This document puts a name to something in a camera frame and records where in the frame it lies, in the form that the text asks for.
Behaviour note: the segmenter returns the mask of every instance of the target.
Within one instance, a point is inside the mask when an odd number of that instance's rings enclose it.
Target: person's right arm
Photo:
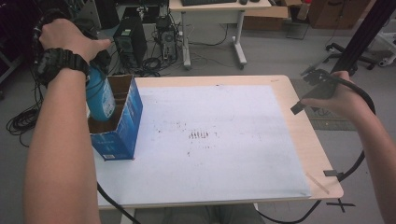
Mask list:
[[[334,73],[349,80],[347,72]],[[378,117],[352,89],[338,85],[330,100],[303,99],[304,105],[327,108],[356,127],[369,166],[382,218],[396,223],[396,146]]]

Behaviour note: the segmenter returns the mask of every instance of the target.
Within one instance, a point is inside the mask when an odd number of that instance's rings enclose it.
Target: blue cardboard box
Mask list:
[[[143,104],[132,76],[108,77],[116,109],[106,122],[89,118],[92,146],[105,161],[134,158]]]

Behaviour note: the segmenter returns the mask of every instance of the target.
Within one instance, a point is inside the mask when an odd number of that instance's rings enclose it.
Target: blue bottle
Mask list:
[[[104,74],[90,67],[90,82],[86,87],[87,105],[93,119],[106,121],[114,113],[116,102]]]

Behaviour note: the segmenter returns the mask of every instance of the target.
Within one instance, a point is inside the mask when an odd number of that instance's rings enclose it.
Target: black wristwatch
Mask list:
[[[47,87],[63,68],[81,71],[86,76],[86,83],[90,80],[90,66],[69,49],[44,50],[35,67],[35,78]]]

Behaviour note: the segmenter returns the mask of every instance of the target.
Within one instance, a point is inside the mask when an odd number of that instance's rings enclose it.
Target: human hand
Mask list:
[[[347,71],[335,72],[332,75],[351,81]],[[370,107],[356,92],[342,84],[337,85],[331,99],[302,99],[301,103],[303,105],[329,109],[333,113],[352,122],[356,119],[356,121],[359,121],[358,115],[371,112]]]
[[[69,49],[89,63],[96,54],[110,46],[109,39],[91,40],[73,22],[57,19],[42,28],[39,37],[44,49]]]

